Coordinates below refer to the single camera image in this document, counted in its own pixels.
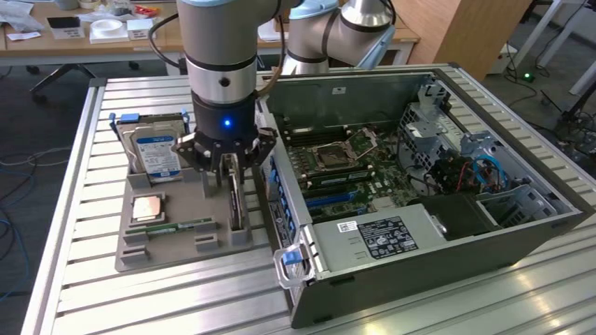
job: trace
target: gray 3d printed tray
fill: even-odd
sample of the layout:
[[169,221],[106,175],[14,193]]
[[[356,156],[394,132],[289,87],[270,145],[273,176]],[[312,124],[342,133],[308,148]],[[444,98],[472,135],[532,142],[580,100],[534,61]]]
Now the gray 3d printed tray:
[[[250,229],[250,226],[262,225],[250,175],[246,171],[240,190],[241,230],[230,230],[230,188],[226,180],[221,187],[216,187],[214,175],[198,174],[193,169],[182,169],[181,180],[153,185],[145,174],[128,175],[116,271],[164,267],[265,245],[266,234]],[[146,205],[141,208],[150,216],[138,220],[133,218],[133,203],[134,200],[141,201],[140,198]]]

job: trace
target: gray robot arm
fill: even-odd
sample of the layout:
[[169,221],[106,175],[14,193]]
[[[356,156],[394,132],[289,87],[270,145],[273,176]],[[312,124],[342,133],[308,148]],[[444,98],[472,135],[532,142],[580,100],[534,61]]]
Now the gray robot arm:
[[198,171],[220,176],[228,154],[242,169],[260,165],[274,145],[254,125],[257,27],[293,8],[289,73],[325,70],[298,64],[328,56],[373,68],[394,30],[386,1],[352,0],[340,12],[337,0],[177,0],[196,130],[174,150]]

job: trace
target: blue hard drive label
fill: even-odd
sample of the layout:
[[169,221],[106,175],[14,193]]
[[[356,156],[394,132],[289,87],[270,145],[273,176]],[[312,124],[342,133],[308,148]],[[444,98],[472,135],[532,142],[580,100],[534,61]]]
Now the blue hard drive label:
[[357,225],[357,229],[376,260],[418,248],[398,216]]
[[173,136],[137,139],[140,160],[149,176],[165,178],[180,174],[180,160],[177,154],[172,151],[174,144],[176,138]]

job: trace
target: motherboard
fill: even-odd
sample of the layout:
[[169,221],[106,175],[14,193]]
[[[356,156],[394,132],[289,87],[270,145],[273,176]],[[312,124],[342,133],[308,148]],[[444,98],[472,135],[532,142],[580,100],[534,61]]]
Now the motherboard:
[[402,207],[418,197],[397,162],[390,129],[302,132],[285,143],[313,223]]

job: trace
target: aluminum table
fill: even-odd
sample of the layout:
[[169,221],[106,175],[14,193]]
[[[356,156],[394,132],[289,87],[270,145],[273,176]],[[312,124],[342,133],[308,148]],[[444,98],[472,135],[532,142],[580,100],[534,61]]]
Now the aluminum table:
[[[464,71],[444,70],[596,205],[594,180]],[[193,108],[182,76],[112,79],[88,89],[22,334],[596,334],[593,216],[516,265],[304,329],[289,327],[268,246],[118,273],[126,158],[108,115],[182,108]],[[452,115],[470,131],[482,128],[454,101]]]

